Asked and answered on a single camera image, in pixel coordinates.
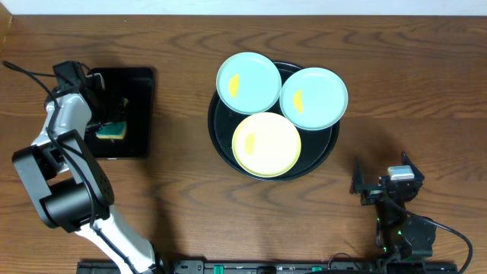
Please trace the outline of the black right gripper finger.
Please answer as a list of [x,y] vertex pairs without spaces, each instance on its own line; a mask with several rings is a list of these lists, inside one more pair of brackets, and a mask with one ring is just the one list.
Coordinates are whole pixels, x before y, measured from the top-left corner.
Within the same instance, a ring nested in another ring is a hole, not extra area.
[[352,182],[350,186],[350,194],[360,194],[364,189],[364,177],[361,171],[361,165],[358,158],[355,158],[354,170],[352,175]]
[[401,152],[401,160],[402,160],[403,165],[407,165],[411,168],[415,179],[423,179],[424,178],[424,175],[422,174],[422,172],[412,163],[412,161],[410,160],[409,156],[407,155],[407,153],[405,151]]

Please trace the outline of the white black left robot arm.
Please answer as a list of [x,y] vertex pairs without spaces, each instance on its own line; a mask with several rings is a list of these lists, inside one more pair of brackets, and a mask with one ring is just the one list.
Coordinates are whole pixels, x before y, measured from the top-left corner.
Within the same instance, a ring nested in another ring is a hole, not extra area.
[[148,154],[155,88],[148,67],[88,68],[76,61],[53,66],[40,134],[12,163],[41,221],[99,247],[121,273],[162,273],[152,243],[115,207],[99,165],[109,158]]

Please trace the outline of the green yellow sponge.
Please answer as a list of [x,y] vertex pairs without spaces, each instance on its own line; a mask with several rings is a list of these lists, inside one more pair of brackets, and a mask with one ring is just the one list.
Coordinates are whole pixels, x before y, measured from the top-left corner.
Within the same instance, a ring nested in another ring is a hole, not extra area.
[[122,140],[127,132],[127,111],[129,100],[122,97],[117,104],[109,109],[101,128],[95,133],[98,139]]

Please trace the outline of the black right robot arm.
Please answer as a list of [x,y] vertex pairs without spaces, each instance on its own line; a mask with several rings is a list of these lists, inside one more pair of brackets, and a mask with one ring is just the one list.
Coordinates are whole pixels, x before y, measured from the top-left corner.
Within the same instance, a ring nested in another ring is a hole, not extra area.
[[419,217],[406,212],[405,204],[412,201],[422,187],[424,175],[405,152],[402,164],[387,169],[378,183],[366,183],[360,161],[355,160],[351,194],[361,196],[363,206],[377,210],[376,243],[398,260],[424,260],[433,255],[436,228]]

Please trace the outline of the yellow plate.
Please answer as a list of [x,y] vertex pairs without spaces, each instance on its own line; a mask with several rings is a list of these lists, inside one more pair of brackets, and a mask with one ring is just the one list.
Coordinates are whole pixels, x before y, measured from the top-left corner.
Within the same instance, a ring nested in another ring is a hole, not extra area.
[[289,171],[301,154],[301,137],[287,118],[277,113],[257,113],[235,129],[231,150],[237,163],[257,177],[278,177]]

